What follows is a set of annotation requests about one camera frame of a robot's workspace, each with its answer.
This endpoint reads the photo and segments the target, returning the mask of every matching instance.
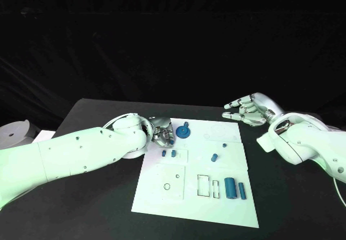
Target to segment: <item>black curtain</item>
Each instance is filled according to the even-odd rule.
[[[28,119],[56,129],[80,98],[223,106],[255,92],[346,125],[337,11],[229,10],[217,1],[0,3],[1,125]]]

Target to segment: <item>black table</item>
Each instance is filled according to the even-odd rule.
[[[53,137],[100,127],[126,113],[138,113],[145,118],[227,121],[221,112],[220,107],[82,99]],[[257,229],[131,212],[141,156],[48,182],[11,202],[0,211],[0,239],[344,238],[346,209],[332,179],[311,160],[292,165],[275,151],[263,152],[256,137],[266,129],[268,125],[239,124]],[[346,198],[346,184],[338,182],[338,189]]]

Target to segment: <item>tall blue cylinder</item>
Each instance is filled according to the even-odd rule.
[[[242,182],[239,182],[239,197],[240,197],[242,200],[246,199],[243,183]]]
[[[224,196],[227,199],[236,199],[236,181],[231,177],[224,178]]]

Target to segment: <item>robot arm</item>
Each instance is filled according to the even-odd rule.
[[[35,186],[86,173],[120,158],[136,158],[151,142],[172,145],[172,126],[165,117],[125,114],[103,127],[76,131],[47,141],[0,151],[0,209]]]
[[[224,112],[224,118],[240,120],[250,126],[269,123],[268,132],[256,139],[262,149],[266,152],[275,149],[283,160],[293,165],[306,159],[314,160],[327,174],[346,183],[346,132],[328,128],[306,114],[285,114],[276,103],[260,93],[231,101],[224,109],[236,106],[239,113]]]

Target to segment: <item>white cable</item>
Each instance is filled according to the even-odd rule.
[[[334,184],[334,188],[335,188],[337,195],[338,195],[338,197],[340,197],[340,201],[341,201],[341,203],[342,203],[342,205],[344,205],[344,207],[346,207],[346,203],[344,203],[342,197],[341,197],[340,192],[338,192],[337,181],[335,181],[335,178],[334,178],[334,177],[332,177],[332,184]]]

